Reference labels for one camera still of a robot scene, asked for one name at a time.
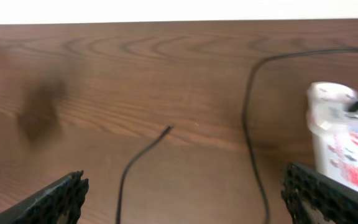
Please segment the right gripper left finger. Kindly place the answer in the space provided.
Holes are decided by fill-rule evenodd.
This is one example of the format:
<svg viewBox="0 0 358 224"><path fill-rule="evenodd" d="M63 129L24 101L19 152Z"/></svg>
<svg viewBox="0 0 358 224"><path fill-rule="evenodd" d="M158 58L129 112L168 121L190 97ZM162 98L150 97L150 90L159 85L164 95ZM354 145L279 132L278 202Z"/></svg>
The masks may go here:
<svg viewBox="0 0 358 224"><path fill-rule="evenodd" d="M76 224L89 189L83 171L71 172L0 213L0 224Z"/></svg>

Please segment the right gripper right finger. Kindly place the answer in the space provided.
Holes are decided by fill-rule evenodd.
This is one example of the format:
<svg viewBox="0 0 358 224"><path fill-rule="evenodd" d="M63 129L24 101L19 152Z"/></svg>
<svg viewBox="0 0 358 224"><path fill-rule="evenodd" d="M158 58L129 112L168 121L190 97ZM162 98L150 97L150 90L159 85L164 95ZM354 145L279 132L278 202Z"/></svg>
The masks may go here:
<svg viewBox="0 0 358 224"><path fill-rule="evenodd" d="M358 192L298 163L283 174L281 196L293 223L358 224Z"/></svg>

